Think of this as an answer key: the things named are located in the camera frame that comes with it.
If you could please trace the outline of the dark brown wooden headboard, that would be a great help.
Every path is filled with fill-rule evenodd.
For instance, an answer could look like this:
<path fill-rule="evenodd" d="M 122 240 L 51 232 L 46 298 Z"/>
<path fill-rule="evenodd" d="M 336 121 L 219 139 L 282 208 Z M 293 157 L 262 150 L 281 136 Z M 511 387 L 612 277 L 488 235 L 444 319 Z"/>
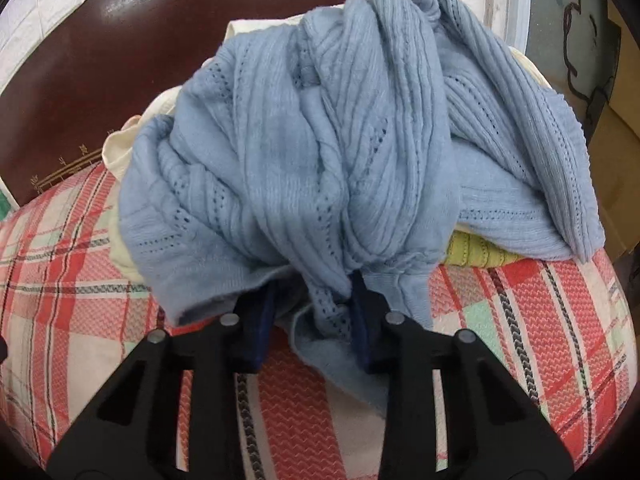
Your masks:
<path fill-rule="evenodd" d="M 108 136 L 186 81 L 236 18 L 344 0 L 87 0 L 1 95 L 1 177 L 19 205 L 99 155 Z"/>

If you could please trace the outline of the cream white garment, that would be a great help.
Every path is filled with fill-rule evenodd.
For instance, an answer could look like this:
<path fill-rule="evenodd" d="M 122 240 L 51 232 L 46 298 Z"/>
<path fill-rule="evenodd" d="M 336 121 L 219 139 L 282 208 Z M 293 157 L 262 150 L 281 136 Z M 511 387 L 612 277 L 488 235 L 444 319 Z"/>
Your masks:
<path fill-rule="evenodd" d="M 224 33 L 224 41 L 235 36 L 262 30 L 279 25 L 296 25 L 303 15 L 298 14 L 290 18 L 263 18 L 258 20 L 233 20 L 228 23 Z M 130 165 L 134 140 L 141 129 L 157 115 L 175 115 L 175 106 L 181 86 L 175 86 L 160 92 L 146 107 L 141 115 L 131 116 L 119 130 L 110 133 L 102 146 L 102 162 L 107 171 L 118 183 L 122 183 L 126 171 Z M 144 278 L 139 273 L 131 259 L 119 232 L 118 206 L 113 207 L 110 220 L 108 220 L 108 237 L 110 238 L 110 259 L 114 267 L 119 270 L 124 278 L 134 284 L 143 284 Z"/>

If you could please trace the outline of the yellow-green knit garment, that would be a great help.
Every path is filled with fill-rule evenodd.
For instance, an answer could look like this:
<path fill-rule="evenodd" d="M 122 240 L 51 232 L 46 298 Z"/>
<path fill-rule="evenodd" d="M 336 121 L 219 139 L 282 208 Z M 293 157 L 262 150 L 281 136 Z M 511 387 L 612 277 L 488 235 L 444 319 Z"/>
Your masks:
<path fill-rule="evenodd" d="M 471 268 L 498 268 L 520 261 L 522 256 L 507 252 L 478 235 L 454 231 L 451 234 L 443 264 Z"/>

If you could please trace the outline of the red plaid bed blanket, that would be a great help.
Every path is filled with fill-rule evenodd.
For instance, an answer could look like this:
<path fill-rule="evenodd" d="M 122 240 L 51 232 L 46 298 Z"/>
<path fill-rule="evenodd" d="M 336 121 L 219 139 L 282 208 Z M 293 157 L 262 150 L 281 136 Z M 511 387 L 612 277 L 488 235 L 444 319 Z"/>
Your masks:
<path fill-rule="evenodd" d="M 100 165 L 1 225 L 1 418 L 38 465 L 163 312 L 111 263 L 117 197 Z M 440 266 L 428 282 L 435 330 L 474 330 L 559 434 L 576 464 L 604 441 L 637 382 L 634 324 L 612 263 L 524 259 Z M 239 377 L 252 479 L 373 479 L 382 418 L 294 356 L 282 330 L 256 375 Z"/>

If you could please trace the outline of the light blue knit cardigan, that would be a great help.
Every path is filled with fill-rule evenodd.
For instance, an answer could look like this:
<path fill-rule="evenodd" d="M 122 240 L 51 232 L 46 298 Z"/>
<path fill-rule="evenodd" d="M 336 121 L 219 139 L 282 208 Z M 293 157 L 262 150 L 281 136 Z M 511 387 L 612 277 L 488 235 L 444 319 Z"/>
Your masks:
<path fill-rule="evenodd" d="M 172 324 L 300 276 L 306 298 L 281 309 L 294 352 L 377 410 L 352 273 L 430 326 L 457 226 L 541 260 L 605 241 L 572 108 L 460 0 L 346 0 L 225 41 L 138 133 L 118 209 Z"/>

